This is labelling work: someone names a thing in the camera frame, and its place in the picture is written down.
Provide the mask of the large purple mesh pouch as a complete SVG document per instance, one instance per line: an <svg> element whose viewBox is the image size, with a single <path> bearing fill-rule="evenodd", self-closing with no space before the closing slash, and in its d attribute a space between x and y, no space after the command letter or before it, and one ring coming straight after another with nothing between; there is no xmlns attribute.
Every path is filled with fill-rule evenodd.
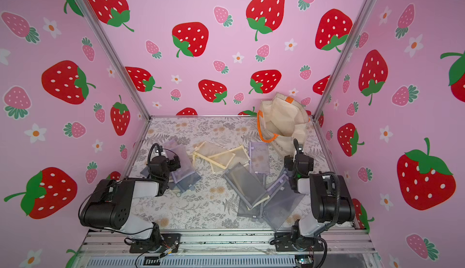
<svg viewBox="0 0 465 268"><path fill-rule="evenodd" d="M267 191L270 199L264 203L262 218L275 232L290 228L311 212L310 197L295 193L286 176L271 183Z"/></svg>

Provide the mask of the grey mesh pouch cream trim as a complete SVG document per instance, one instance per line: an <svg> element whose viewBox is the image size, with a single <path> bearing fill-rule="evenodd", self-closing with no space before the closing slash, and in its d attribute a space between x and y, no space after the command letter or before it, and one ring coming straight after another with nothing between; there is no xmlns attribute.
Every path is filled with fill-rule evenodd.
<svg viewBox="0 0 465 268"><path fill-rule="evenodd" d="M224 178L235 190L240 199L247 204L249 209L257 206L262 201L265 194L268 194L263 183L241 164L237 164L225 170Z"/></svg>

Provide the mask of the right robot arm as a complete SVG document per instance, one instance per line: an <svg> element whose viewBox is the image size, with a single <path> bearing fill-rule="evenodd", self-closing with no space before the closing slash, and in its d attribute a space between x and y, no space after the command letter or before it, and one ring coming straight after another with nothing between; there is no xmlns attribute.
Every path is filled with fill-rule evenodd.
<svg viewBox="0 0 465 268"><path fill-rule="evenodd" d="M352 222L356 209L342 176L334 172L314 173L314 159L293 140L294 155L285 157L284 167L290 174L289 184L297 194L310 196L311 215L292 226L290 242L298 249L322 242L321 234L337 224Z"/></svg>

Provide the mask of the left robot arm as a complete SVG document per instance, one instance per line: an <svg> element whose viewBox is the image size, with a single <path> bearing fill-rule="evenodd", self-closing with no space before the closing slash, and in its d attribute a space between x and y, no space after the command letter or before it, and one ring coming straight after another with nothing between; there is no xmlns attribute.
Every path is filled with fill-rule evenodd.
<svg viewBox="0 0 465 268"><path fill-rule="evenodd" d="M157 251L161 247L169 249L158 224L133 215L131 207L135 199L163 196L170 174L180 168L179 156L155 143L148 153L148 176L101 180L79 207L81 225L125 235L127 245L137 252Z"/></svg>

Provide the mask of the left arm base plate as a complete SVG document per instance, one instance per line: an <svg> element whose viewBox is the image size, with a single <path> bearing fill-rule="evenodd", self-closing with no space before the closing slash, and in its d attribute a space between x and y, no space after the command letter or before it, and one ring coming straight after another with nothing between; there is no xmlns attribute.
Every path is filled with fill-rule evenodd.
<svg viewBox="0 0 465 268"><path fill-rule="evenodd" d="M153 234L146 240L132 240L130 253L177 253L181 234Z"/></svg>

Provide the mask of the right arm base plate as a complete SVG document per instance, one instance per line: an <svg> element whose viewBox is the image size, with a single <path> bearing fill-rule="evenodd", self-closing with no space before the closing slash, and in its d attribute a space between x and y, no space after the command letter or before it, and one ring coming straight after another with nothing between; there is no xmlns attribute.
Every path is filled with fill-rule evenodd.
<svg viewBox="0 0 465 268"><path fill-rule="evenodd" d="M292 235L290 232L276 232L270 245L279 252L323 252L321 240Z"/></svg>

